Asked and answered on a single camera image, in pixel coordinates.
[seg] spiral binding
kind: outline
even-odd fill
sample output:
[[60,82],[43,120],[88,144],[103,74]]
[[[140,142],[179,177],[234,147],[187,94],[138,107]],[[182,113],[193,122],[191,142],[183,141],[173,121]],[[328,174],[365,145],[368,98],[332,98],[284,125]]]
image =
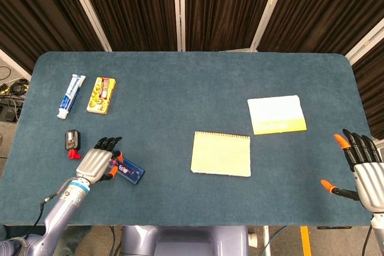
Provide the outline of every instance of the spiral binding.
[[207,134],[207,135],[224,136],[224,137],[231,137],[231,138],[243,138],[243,139],[250,138],[249,136],[246,136],[246,135],[225,134],[225,133],[204,132],[204,131],[195,131],[195,134]]

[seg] spiral notebook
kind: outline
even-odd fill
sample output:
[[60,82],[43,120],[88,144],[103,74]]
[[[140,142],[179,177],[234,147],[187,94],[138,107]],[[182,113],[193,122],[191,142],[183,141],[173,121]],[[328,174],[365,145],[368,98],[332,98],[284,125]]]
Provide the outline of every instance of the spiral notebook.
[[191,171],[250,177],[249,136],[196,131]]

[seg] robotic arm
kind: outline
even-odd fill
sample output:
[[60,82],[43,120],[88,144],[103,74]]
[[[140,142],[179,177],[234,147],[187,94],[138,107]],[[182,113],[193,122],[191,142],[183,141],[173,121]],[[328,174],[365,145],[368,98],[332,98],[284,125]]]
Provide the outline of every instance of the robotic arm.
[[373,213],[371,226],[375,232],[380,251],[384,255],[384,163],[375,144],[367,136],[343,130],[347,137],[335,134],[349,168],[355,178],[356,191],[339,189],[326,180],[322,185],[332,194],[360,201]]
[[[91,184],[115,177],[117,167],[112,168],[108,174],[104,174],[104,172],[112,160],[113,155],[111,151],[120,140],[121,137],[102,138],[94,148],[88,151],[76,169],[77,177],[73,178],[74,180],[70,182],[53,209],[46,216],[44,220],[46,232],[43,236],[27,234],[24,238],[0,242],[1,256],[53,255],[60,234],[68,225],[73,213],[83,203],[83,200],[90,191]],[[57,195],[58,192],[44,199],[40,206],[41,211],[44,204]],[[22,246],[25,249],[23,254],[19,254],[21,249],[20,242],[22,242]]]

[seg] red object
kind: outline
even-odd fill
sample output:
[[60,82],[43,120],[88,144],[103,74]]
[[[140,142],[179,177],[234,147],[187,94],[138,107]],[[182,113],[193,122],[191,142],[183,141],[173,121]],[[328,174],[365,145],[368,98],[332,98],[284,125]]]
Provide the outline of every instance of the red object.
[[68,157],[70,159],[80,159],[82,156],[77,153],[77,150],[71,149],[68,151]]

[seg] yellow notepad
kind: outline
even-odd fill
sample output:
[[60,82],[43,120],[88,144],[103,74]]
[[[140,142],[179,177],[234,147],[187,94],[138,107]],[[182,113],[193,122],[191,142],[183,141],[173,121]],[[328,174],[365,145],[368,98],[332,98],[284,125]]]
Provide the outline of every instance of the yellow notepad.
[[248,99],[255,135],[307,130],[297,95]]
[[191,170],[195,173],[250,177],[249,136],[196,131]]

